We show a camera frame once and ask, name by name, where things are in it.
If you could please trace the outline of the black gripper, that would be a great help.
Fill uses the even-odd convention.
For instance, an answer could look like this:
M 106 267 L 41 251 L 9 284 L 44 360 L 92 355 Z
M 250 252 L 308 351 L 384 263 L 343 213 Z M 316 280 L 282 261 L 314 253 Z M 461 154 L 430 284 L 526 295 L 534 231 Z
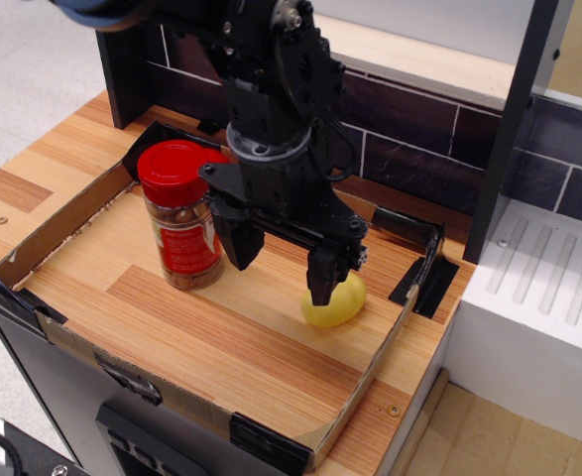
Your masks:
M 199 176 L 209 186 L 216 234 L 239 271 L 257 258 L 265 234 L 274 234 L 311 250 L 306 272 L 311 303 L 328 305 L 349 269 L 365 264 L 368 227 L 315 169 L 312 150 L 206 164 Z

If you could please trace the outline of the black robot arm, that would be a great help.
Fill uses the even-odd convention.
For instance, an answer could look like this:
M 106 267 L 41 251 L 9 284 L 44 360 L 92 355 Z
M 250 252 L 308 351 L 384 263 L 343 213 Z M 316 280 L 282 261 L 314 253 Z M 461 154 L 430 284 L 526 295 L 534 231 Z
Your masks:
M 154 21 L 195 36 L 219 76 L 232 164 L 200 168 L 215 230 L 230 262 L 246 269 L 267 235 L 307 251 L 312 302 L 366 261 L 365 222 L 334 192 L 357 166 L 336 171 L 329 137 L 342 134 L 331 104 L 342 62 L 307 1 L 62 1 L 72 21 L 101 32 Z

